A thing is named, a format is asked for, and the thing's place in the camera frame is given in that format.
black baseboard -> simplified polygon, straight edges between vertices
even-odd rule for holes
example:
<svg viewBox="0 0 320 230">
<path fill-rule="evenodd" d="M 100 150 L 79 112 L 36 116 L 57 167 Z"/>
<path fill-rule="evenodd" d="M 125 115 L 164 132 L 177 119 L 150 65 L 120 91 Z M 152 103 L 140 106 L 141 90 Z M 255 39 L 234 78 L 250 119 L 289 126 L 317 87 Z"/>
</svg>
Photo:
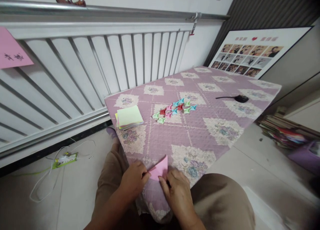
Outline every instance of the black baseboard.
<svg viewBox="0 0 320 230">
<path fill-rule="evenodd" d="M 90 135 L 92 135 L 92 134 L 94 134 L 104 128 L 107 128 L 108 126 L 111 126 L 111 125 L 112 125 L 112 121 L 108 120 L 104 123 L 101 123 L 99 125 L 96 125 L 96 126 L 90 128 L 88 130 L 85 130 L 77 135 L 74 135 L 71 138 L 77 142 L 77 141 L 84 139 L 84 138 L 86 138 L 86 137 L 88 137 L 88 136 L 90 136 Z M 65 139 L 65 140 L 58 142 L 50 147 L 47 147 L 41 151 L 38 151 L 30 156 L 27 156 L 27 157 L 20 159 L 14 163 L 11 163 L 9 165 L 6 165 L 6 166 L 0 168 L 0 177 L 8 175 L 8 174 L 10 174 L 10 173 L 22 168 L 22 167 L 25 167 L 25 166 L 41 159 L 41 158 L 44 158 L 44 157 L 58 151 L 61 147 L 71 145 L 72 143 L 74 143 L 73 140 L 71 140 L 70 138 Z"/>
</svg>

tile floor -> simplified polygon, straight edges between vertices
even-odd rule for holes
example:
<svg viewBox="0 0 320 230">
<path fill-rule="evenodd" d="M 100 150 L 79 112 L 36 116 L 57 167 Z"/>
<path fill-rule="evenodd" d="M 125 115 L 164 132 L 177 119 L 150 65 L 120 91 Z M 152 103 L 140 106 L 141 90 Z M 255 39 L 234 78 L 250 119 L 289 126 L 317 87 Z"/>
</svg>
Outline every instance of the tile floor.
<svg viewBox="0 0 320 230">
<path fill-rule="evenodd" d="M 96 146 L 93 142 L 84 143 L 86 140 L 93 140 Z M 80 156 L 94 151 L 93 157 L 53 170 L 37 194 L 42 198 L 55 182 L 56 186 L 40 203 L 30 201 L 29 195 L 43 173 L 13 175 L 46 169 L 50 160 L 40 159 L 0 179 L 0 229 L 81 230 L 86 226 L 111 139 L 103 130 L 72 144 L 70 149 L 81 143 L 84 144 L 77 148 Z M 315 210 L 317 198 L 306 184 L 312 175 L 288 160 L 255 124 L 208 172 L 225 174 L 244 187 L 256 212 L 257 230 L 282 229 L 281 218 L 285 217 L 303 226 Z"/>
</svg>

white radiator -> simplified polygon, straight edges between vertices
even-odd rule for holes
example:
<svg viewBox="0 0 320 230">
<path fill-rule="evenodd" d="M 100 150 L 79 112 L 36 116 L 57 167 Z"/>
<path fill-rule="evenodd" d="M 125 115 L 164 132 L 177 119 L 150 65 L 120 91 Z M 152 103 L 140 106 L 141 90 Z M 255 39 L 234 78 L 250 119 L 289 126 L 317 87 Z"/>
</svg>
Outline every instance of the white radiator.
<svg viewBox="0 0 320 230">
<path fill-rule="evenodd" d="M 192 23 L 0 23 L 31 66 L 0 70 L 0 156 L 107 112 L 104 98 L 179 71 Z"/>
</svg>

left hand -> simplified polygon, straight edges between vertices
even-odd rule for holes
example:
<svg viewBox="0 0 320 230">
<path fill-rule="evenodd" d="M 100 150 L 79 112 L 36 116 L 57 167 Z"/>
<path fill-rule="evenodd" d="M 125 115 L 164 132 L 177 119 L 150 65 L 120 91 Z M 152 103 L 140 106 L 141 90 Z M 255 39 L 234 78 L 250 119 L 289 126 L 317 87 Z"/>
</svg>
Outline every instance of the left hand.
<svg viewBox="0 0 320 230">
<path fill-rule="evenodd" d="M 151 173 L 147 171 L 146 166 L 141 161 L 136 161 L 123 174 L 118 190 L 129 202 L 133 202 L 142 192 L 150 176 Z"/>
</svg>

quilted tablecloth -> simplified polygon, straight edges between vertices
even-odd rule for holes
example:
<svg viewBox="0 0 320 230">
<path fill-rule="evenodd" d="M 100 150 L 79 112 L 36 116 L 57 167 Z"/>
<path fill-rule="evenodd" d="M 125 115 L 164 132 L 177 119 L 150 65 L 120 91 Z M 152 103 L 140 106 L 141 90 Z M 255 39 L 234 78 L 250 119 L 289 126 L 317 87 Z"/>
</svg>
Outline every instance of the quilted tablecloth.
<svg viewBox="0 0 320 230">
<path fill-rule="evenodd" d="M 116 129 L 129 163 L 141 160 L 150 169 L 167 155 L 168 165 L 182 171 L 192 187 L 232 147 L 280 88 L 277 84 L 201 66 L 115 94 L 106 98 L 105 103 L 114 125 L 117 110 L 134 105 L 138 105 L 145 122 L 126 131 Z M 249 97 L 249 101 L 216 99 L 239 94 Z M 164 124 L 152 119 L 154 113 L 181 98 L 191 101 L 191 105 L 198 104 L 196 110 L 189 114 L 178 110 Z M 159 223 L 171 219 L 157 181 L 148 181 L 138 205 Z"/>
</svg>

